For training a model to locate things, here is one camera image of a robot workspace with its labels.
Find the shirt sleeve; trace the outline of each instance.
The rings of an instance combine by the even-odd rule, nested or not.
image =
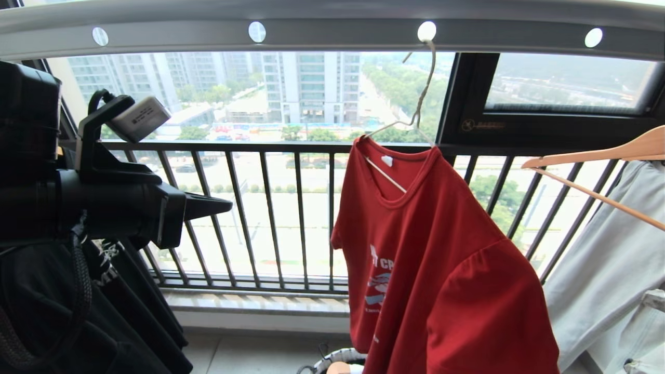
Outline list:
[[[428,374],[559,373],[540,281],[508,239],[455,268],[427,327]]]

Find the wire hanger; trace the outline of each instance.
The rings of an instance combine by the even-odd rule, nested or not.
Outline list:
[[[405,124],[406,126],[413,126],[414,129],[415,129],[415,130],[416,130],[416,131],[417,131],[417,132],[418,132],[418,133],[419,133],[419,134],[420,134],[425,140],[427,140],[427,143],[429,143],[430,146],[431,146],[432,148],[436,147],[436,143],[434,143],[434,141],[432,141],[432,139],[430,139],[429,136],[427,136],[422,130],[420,130],[420,111],[421,111],[421,108],[422,108],[422,103],[423,103],[423,101],[424,101],[424,99],[425,99],[425,95],[427,95],[427,89],[430,87],[430,83],[431,83],[431,81],[432,81],[432,77],[434,76],[434,68],[436,67],[436,48],[435,48],[433,42],[432,42],[431,40],[424,40],[423,43],[427,44],[427,46],[428,46],[428,47],[430,48],[430,50],[432,51],[432,66],[430,67],[430,74],[429,74],[428,77],[427,77],[427,83],[425,84],[425,88],[422,90],[422,92],[420,93],[420,97],[418,98],[418,104],[416,105],[416,111],[415,111],[414,114],[411,116],[411,122],[406,123],[406,122],[402,122],[402,121],[399,120],[399,121],[393,122],[393,123],[391,123],[391,124],[387,124],[386,126],[383,126],[382,128],[379,128],[378,130],[372,131],[372,132],[370,132],[369,134],[367,134],[367,135],[365,135],[365,136],[371,138],[372,135],[376,134],[377,132],[383,131],[383,130],[385,130],[385,129],[391,127],[391,126],[394,126],[394,125],[396,125],[396,124],[398,124],[398,123],[401,123],[401,124]],[[402,60],[402,63],[405,63],[406,60],[408,60],[409,57],[411,57],[411,54],[412,54],[412,53],[413,53],[413,52],[409,52],[409,53],[406,55],[406,57],[404,57],[404,60]],[[402,191],[403,193],[406,193],[406,189],[405,189],[404,187],[402,187],[399,183],[397,183],[394,179],[392,179],[389,175],[387,175],[385,171],[381,170],[381,168],[379,168],[375,163],[373,163],[373,162],[370,160],[369,157],[365,156],[365,160],[367,160],[367,163],[369,163],[369,165],[371,165],[371,166],[372,166],[373,168],[375,168],[379,173],[381,173],[381,175],[383,175],[384,177],[386,177],[386,179],[387,179],[390,183],[392,183],[393,185],[395,185],[395,187],[397,187],[397,188],[398,188],[400,191]]]
[[[554,175],[548,171],[540,169],[540,167],[542,166],[566,164],[569,162],[612,160],[619,158],[626,161],[665,160],[665,125],[653,128],[645,132],[644,134],[638,136],[634,140],[631,140],[626,144],[622,144],[614,148],[607,148],[602,150],[590,150],[585,152],[553,154],[550,156],[532,158],[522,165],[522,169],[530,168],[537,173],[558,180],[559,182],[569,187],[584,192],[585,194],[592,196],[593,198],[596,198],[602,202],[610,204],[611,206],[614,206],[615,208],[622,210],[630,214],[631,216],[638,218],[639,220],[645,221],[646,223],[665,231],[665,224],[656,221],[655,219],[647,216],[646,214],[640,213],[632,208],[625,206],[624,204],[618,203],[610,198],[607,198],[606,196],[603,196],[601,194],[593,192],[592,190],[589,190],[578,184],[575,184],[570,180],[561,178],[560,176]]]

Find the balcony railing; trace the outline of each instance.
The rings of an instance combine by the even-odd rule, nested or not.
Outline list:
[[[344,295],[346,264],[329,237],[349,143],[105,142],[116,157],[148,164],[171,185],[232,200],[228,213],[187,221],[181,246],[144,248],[160,287]],[[389,148],[418,152],[422,145]],[[524,157],[453,155],[497,225],[544,283],[599,203],[530,170]],[[607,194],[619,163],[552,167]]]

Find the floor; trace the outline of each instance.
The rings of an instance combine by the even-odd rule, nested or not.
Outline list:
[[[192,374],[296,374],[301,366],[321,359],[319,344],[327,343],[330,351],[351,346],[349,340],[339,336],[326,339],[187,332],[186,337],[190,344],[183,352],[194,365]]]

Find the red t-shirt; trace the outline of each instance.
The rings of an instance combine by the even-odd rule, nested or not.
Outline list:
[[[331,242],[346,258],[363,374],[559,372],[538,277],[438,148],[357,139]]]

